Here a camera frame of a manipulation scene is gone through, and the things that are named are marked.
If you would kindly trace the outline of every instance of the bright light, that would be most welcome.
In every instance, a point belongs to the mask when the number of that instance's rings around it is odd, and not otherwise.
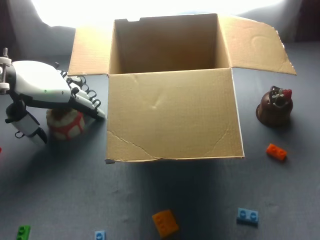
[[[49,26],[77,27],[114,19],[197,13],[238,15],[283,0],[32,0]]]

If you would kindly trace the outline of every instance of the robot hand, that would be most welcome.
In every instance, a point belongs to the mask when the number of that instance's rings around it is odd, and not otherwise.
[[[37,144],[47,143],[47,136],[39,122],[26,107],[43,109],[72,108],[94,119],[104,119],[96,92],[89,90],[86,79],[69,77],[65,71],[38,61],[11,63],[5,48],[0,57],[0,94],[9,94],[13,103],[6,109],[6,123],[18,132],[17,138],[27,136]]]

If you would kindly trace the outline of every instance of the brown toy dessert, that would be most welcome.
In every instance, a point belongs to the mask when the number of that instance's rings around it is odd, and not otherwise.
[[[289,122],[294,104],[291,99],[292,90],[272,86],[263,95],[261,103],[255,110],[258,120],[267,126],[277,127]]]

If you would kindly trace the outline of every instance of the red strawberry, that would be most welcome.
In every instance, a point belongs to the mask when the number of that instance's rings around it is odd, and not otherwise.
[[[284,95],[285,99],[287,101],[289,101],[291,99],[291,96],[292,96],[292,90],[291,89],[284,89],[282,91],[282,94]]]

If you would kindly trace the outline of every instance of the green lego brick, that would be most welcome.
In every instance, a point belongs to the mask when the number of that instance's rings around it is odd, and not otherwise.
[[[23,225],[19,227],[16,235],[16,240],[28,240],[31,227],[29,225]]]

